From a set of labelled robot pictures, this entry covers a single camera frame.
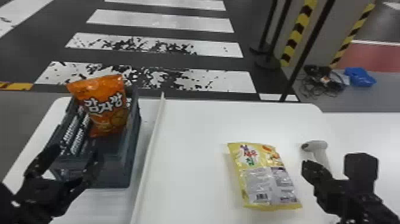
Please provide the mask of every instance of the crosswalk stripe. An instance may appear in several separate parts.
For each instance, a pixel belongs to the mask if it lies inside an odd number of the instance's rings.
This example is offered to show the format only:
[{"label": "crosswalk stripe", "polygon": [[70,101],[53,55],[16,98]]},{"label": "crosswalk stripe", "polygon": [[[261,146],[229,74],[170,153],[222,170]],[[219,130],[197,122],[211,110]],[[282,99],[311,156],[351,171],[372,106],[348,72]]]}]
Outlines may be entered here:
[{"label": "crosswalk stripe", "polygon": [[396,42],[364,41],[364,40],[352,40],[351,42],[360,44],[370,44],[370,45],[382,45],[382,46],[400,46],[400,43]]},{"label": "crosswalk stripe", "polygon": [[210,0],[106,0],[106,2],[136,4],[136,5],[151,5],[163,7],[176,7],[176,8],[192,8],[196,10],[214,10],[225,11],[223,1],[210,1]]},{"label": "crosswalk stripe", "polygon": [[108,74],[122,74],[127,85],[135,83],[145,89],[256,93],[247,71],[166,69],[62,61],[53,61],[35,84],[64,85]]},{"label": "crosswalk stripe", "polygon": [[[258,94],[260,96],[260,100],[266,101],[278,101],[282,94]],[[299,102],[299,99],[296,95],[288,95],[286,97],[286,102]]]},{"label": "crosswalk stripe", "polygon": [[242,58],[238,43],[76,33],[67,48]]},{"label": "crosswalk stripe", "polygon": [[387,5],[388,7],[391,7],[395,10],[400,10],[400,3],[397,2],[384,2],[385,5]]},{"label": "crosswalk stripe", "polygon": [[234,32],[228,18],[165,15],[116,10],[96,10],[87,23],[160,29],[200,30],[223,33]]},{"label": "crosswalk stripe", "polygon": [[53,0],[13,0],[0,7],[0,38]]}]

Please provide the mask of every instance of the stanchion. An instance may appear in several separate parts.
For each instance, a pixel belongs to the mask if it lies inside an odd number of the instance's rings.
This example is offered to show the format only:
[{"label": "stanchion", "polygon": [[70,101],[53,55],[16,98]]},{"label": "stanchion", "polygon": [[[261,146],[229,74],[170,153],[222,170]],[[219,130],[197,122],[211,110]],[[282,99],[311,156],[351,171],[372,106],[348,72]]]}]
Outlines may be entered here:
[{"label": "stanchion", "polygon": [[295,80],[297,79],[297,76],[299,75],[301,68],[303,68],[304,62],[307,59],[307,56],[310,53],[311,48],[314,46],[314,43],[317,40],[317,37],[320,34],[321,29],[324,26],[324,23],[329,15],[334,3],[335,3],[335,0],[328,0],[325,3],[324,9],[322,10],[322,13],[321,13],[321,16],[318,19],[318,22],[315,25],[314,30],[312,31],[310,39],[308,40],[308,42],[304,48],[304,51],[301,54],[300,59],[297,62],[295,69],[293,70],[292,75],[290,76],[289,83],[287,84],[285,90],[283,91],[282,96],[279,99],[279,102],[284,102],[286,100],[286,97],[288,96],[290,90],[292,89],[292,86],[295,83]]},{"label": "stanchion", "polygon": [[278,4],[278,0],[272,1],[272,6],[270,9],[270,13],[268,14],[267,23],[265,24],[264,31],[262,31],[260,41],[254,42],[250,44],[250,51],[255,54],[266,54],[269,50],[269,44],[266,43],[268,32],[270,31],[272,19],[274,18],[274,13],[276,10],[276,5]]},{"label": "stanchion", "polygon": [[270,49],[268,50],[267,55],[260,55],[255,59],[255,63],[258,67],[269,70],[280,68],[280,61],[274,56],[274,50],[276,47],[276,43],[278,43],[278,38],[280,36],[280,32],[282,31],[282,27],[285,23],[286,16],[288,15],[291,4],[292,0],[285,0],[285,5],[283,6],[282,13],[279,17],[278,25],[276,26],[274,37],[272,38]]}]

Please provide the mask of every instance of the robotic hand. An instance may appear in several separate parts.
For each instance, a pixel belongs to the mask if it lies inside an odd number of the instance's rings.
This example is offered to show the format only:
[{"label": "robotic hand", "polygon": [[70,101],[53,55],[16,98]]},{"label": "robotic hand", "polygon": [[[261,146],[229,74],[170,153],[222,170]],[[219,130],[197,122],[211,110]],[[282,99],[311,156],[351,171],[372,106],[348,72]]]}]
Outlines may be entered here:
[{"label": "robotic hand", "polygon": [[70,204],[97,179],[104,164],[99,153],[93,153],[83,175],[72,181],[44,179],[42,175],[60,155],[59,145],[43,150],[28,166],[24,182],[14,195],[0,185],[0,220],[4,224],[47,224],[53,217],[66,213]]},{"label": "robotic hand", "polygon": [[374,194],[378,159],[365,153],[345,156],[344,174],[336,180],[324,166],[303,161],[301,175],[314,186],[320,207],[340,217],[340,223],[400,224],[398,216]]}]

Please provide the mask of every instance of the black plastic crate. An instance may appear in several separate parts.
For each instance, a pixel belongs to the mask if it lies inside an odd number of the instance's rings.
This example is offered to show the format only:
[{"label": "black plastic crate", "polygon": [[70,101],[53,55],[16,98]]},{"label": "black plastic crate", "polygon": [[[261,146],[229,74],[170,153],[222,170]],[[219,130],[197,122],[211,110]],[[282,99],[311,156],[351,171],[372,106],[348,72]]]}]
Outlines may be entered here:
[{"label": "black plastic crate", "polygon": [[131,99],[130,113],[124,130],[99,138],[88,136],[92,121],[79,102],[71,99],[63,121],[47,144],[60,144],[63,148],[50,167],[57,179],[69,181],[80,177],[91,154],[98,150],[103,154],[105,163],[92,188],[129,187],[141,117],[137,91],[127,91],[127,97]]}]

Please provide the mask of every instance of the blue object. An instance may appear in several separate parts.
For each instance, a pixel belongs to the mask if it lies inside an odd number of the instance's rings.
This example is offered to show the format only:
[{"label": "blue object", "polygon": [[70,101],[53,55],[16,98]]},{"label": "blue object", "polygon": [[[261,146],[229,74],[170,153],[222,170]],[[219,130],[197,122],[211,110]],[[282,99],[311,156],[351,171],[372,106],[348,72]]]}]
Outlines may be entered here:
[{"label": "blue object", "polygon": [[371,87],[376,83],[376,80],[360,67],[346,68],[345,75],[350,77],[353,86]]}]

